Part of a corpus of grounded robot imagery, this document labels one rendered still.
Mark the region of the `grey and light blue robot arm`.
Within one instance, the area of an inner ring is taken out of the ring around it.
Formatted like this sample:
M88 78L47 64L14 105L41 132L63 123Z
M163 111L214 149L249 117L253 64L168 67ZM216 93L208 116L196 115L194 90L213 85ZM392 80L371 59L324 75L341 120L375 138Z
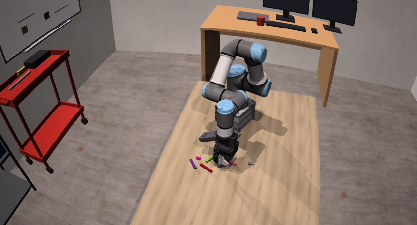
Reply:
M262 67L267 56L265 46L235 39L225 45L220 55L212 80L202 88L202 96L218 103L217 134L229 137L233 133L234 116L248 106L246 91L267 97L272 81ZM248 72L243 65L232 65L236 56L244 58Z

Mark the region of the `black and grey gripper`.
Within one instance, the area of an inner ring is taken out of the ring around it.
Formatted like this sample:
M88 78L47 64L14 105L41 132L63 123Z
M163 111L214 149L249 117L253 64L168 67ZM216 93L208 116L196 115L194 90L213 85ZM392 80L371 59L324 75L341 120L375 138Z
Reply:
M232 160L233 156L238 151L239 147L239 141L236 141L238 137L238 133L234 132L229 137L221 137L217 134L216 129L216 136L221 139L221 141L216 141L214 146L214 153L213 153L213 159L215 163L220 168L221 165L229 165L229 163L226 160Z

